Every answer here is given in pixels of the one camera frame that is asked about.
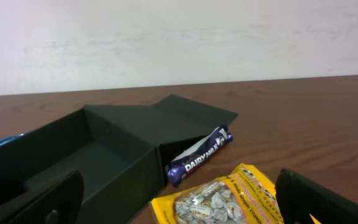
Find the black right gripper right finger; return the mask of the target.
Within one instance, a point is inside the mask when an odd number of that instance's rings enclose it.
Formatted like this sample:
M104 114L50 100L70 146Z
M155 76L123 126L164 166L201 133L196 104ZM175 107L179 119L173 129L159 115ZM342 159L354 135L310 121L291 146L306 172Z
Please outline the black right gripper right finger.
M289 169L277 177L276 199L284 223L358 224L358 204Z

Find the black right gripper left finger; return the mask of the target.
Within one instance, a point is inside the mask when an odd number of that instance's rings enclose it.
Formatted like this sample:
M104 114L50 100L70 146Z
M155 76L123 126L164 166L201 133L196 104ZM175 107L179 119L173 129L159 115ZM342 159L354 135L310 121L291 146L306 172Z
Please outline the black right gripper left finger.
M83 193L78 170L63 172L33 189L0 178L0 224L75 223Z

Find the yellow candy bag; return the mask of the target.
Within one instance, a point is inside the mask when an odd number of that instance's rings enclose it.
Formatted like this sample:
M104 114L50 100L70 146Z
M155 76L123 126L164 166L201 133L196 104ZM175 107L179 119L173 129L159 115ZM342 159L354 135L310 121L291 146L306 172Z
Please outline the yellow candy bag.
M283 223L274 183L253 165L181 192L154 198L158 223Z

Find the purple Dairy Milk chocolate bar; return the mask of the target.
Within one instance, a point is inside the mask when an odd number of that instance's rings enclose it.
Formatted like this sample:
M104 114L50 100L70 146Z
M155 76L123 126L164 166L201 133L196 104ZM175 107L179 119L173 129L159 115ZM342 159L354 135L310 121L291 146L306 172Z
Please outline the purple Dairy Milk chocolate bar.
M227 125L215 128L208 136L187 148L170 162L167 169L167 179L170 184L177 187L188 175L231 141L233 136Z

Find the dark green open box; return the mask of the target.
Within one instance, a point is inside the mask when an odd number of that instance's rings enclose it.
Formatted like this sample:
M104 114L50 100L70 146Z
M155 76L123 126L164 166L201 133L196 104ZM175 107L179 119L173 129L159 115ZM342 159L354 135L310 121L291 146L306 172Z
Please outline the dark green open box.
M166 166L237 114L176 95L150 105L86 105L0 146L0 178L33 189L78 170L75 223L128 223L167 185Z

